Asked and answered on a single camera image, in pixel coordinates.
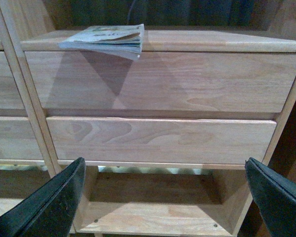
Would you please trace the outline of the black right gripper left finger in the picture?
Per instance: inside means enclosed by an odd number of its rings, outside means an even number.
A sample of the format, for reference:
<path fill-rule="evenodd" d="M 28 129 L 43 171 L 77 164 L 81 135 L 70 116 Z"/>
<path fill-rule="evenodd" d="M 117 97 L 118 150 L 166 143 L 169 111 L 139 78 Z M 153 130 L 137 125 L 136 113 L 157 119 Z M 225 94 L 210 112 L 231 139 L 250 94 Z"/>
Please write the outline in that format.
<path fill-rule="evenodd" d="M 0 237 L 66 237 L 85 183 L 78 158 L 14 208 L 0 216 Z"/>

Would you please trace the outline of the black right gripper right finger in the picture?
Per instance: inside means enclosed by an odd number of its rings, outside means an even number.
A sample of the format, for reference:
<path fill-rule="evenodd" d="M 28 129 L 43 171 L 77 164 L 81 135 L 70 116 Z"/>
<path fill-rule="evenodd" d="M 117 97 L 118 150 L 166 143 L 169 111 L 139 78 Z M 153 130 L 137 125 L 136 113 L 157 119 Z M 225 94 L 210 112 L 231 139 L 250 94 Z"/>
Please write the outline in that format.
<path fill-rule="evenodd" d="M 249 158 L 246 178 L 253 201 L 272 237 L 296 237 L 296 183 Z"/>

